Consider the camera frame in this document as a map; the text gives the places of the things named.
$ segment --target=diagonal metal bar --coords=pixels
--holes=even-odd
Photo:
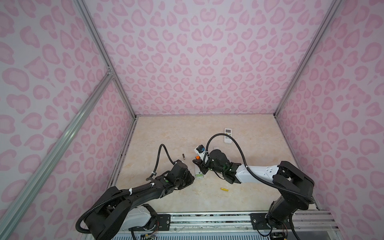
[[[79,10],[79,13],[81,17],[83,18],[83,21],[85,22],[86,27],[88,28],[89,33],[91,34],[91,37],[93,41],[96,44],[97,49],[99,50],[101,57],[106,65],[106,67],[112,72],[112,74],[116,75],[115,82],[116,86],[118,88],[119,94],[123,99],[123,102],[126,106],[126,108],[129,110],[129,113],[133,119],[135,119],[136,115],[133,111],[132,105],[129,102],[128,96],[126,92],[124,91],[124,88],[121,84],[121,80],[116,74],[115,68],[113,67],[112,61],[109,58],[109,55],[107,53],[107,50],[101,40],[100,34],[97,31],[97,28],[93,22],[92,16],[88,10],[87,5],[85,4],[84,0],[73,0],[75,3],[77,9]]]
[[[287,102],[288,97],[291,95],[293,88],[295,87],[296,83],[299,81],[303,70],[311,60],[317,46],[320,44],[321,40],[323,39],[323,36],[327,32],[328,28],[330,27],[332,21],[334,20],[338,10],[343,5],[344,1],[345,0],[333,0],[333,2],[331,3],[331,6],[329,7],[327,13],[325,14],[325,17],[323,18],[323,21],[321,22],[310,46],[308,47],[308,50],[305,53],[303,60],[301,61],[299,67],[297,68],[295,74],[293,75],[290,84],[285,90],[283,97],[281,98],[281,101],[276,108],[276,111],[274,113],[275,116],[278,116],[281,113],[281,110],[283,109],[285,103]]]
[[[10,205],[0,222],[0,240],[7,240],[13,233],[112,79],[111,73],[107,73],[104,76],[18,197]]]

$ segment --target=pink wall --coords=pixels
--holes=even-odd
[[[0,3],[0,218],[106,73],[71,0]]]
[[[110,83],[10,240],[76,239],[74,225],[106,190],[130,123]]]
[[[87,0],[137,114],[272,113],[331,0]]]
[[[346,2],[278,119],[346,240],[384,238],[383,12]]]

